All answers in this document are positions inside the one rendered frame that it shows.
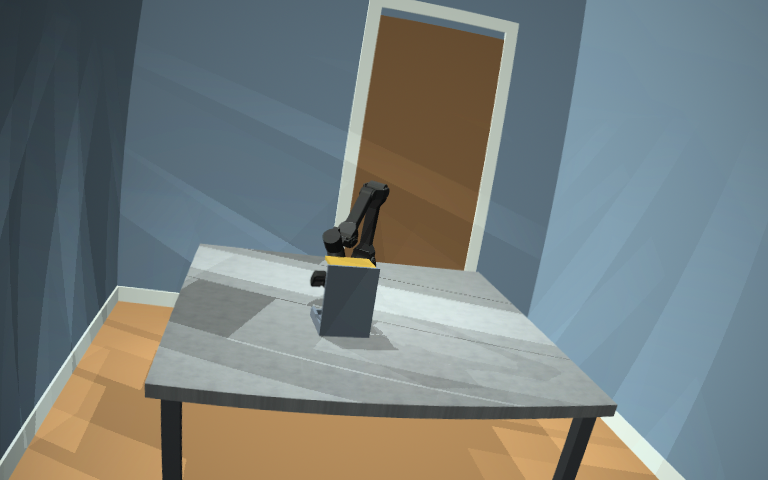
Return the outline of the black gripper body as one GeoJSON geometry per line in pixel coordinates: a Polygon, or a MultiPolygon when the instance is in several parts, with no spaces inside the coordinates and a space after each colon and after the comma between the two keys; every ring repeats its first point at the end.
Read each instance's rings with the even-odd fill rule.
{"type": "Polygon", "coordinates": [[[312,277],[311,277],[311,287],[320,287],[322,285],[321,282],[325,282],[326,279],[326,271],[314,271],[312,277]]]}

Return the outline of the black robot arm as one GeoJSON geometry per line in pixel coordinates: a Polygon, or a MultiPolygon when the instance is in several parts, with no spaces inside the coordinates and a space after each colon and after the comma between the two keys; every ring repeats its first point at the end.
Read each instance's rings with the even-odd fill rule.
{"type": "Polygon", "coordinates": [[[345,257],[344,247],[351,248],[358,242],[358,227],[365,215],[360,243],[353,249],[351,258],[369,259],[376,267],[373,239],[380,206],[386,201],[389,191],[387,184],[377,181],[370,180],[363,184],[347,219],[323,233],[327,256],[345,257]]]}

